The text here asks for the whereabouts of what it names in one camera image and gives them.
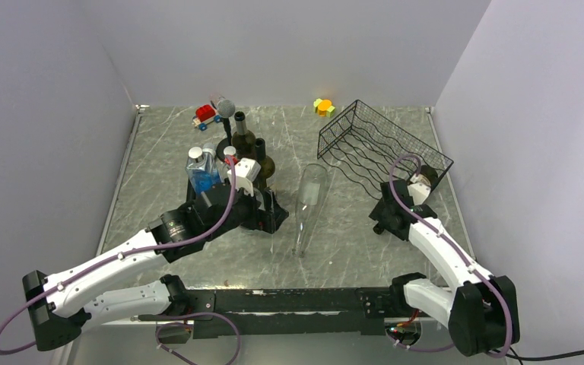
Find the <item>dark wine bottle black neck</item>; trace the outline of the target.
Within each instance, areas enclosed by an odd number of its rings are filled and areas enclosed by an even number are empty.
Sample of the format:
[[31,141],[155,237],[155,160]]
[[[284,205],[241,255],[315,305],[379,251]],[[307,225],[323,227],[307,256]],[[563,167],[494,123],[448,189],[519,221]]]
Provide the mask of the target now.
[[267,155],[265,140],[263,138],[257,138],[251,152],[250,158],[255,160],[260,166],[260,171],[254,180],[254,186],[257,189],[268,188],[268,181],[275,173],[275,162]]

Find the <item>clear glass bottle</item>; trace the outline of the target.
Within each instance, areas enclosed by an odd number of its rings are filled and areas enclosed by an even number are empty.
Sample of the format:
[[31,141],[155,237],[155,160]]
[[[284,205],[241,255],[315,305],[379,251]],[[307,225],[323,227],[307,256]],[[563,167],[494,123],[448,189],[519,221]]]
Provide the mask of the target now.
[[292,250],[296,257],[305,256],[328,191],[327,169],[317,163],[308,164],[303,170],[297,190],[296,235]]

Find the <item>dark green wine bottle front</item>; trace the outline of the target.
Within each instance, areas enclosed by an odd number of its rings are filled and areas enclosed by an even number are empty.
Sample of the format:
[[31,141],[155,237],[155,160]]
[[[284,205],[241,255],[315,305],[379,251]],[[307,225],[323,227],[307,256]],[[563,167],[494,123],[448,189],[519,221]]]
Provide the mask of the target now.
[[421,165],[416,178],[419,183],[429,186],[431,190],[434,190],[440,181],[438,172],[428,164]]

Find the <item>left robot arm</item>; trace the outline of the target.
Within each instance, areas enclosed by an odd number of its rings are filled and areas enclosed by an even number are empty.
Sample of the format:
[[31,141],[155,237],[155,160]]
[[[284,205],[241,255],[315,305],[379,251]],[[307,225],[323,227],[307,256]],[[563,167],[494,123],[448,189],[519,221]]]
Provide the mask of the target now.
[[227,183],[162,213],[117,247],[75,268],[23,278],[24,293],[39,351],[50,351],[103,323],[131,316],[178,319],[195,310],[195,301],[176,275],[139,287],[113,290],[114,284],[203,250],[235,228],[273,234],[288,218],[270,189],[249,194]]

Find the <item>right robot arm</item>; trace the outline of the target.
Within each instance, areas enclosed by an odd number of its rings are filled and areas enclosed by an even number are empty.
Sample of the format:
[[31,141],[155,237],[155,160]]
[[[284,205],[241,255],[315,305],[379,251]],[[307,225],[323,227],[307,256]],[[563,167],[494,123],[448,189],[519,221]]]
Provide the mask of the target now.
[[520,339],[515,284],[479,265],[446,232],[425,204],[416,205],[403,179],[383,182],[370,213],[375,232],[389,232],[419,249],[447,283],[438,287],[416,272],[392,279],[389,305],[400,316],[418,309],[449,330],[455,348],[470,357],[508,348]]

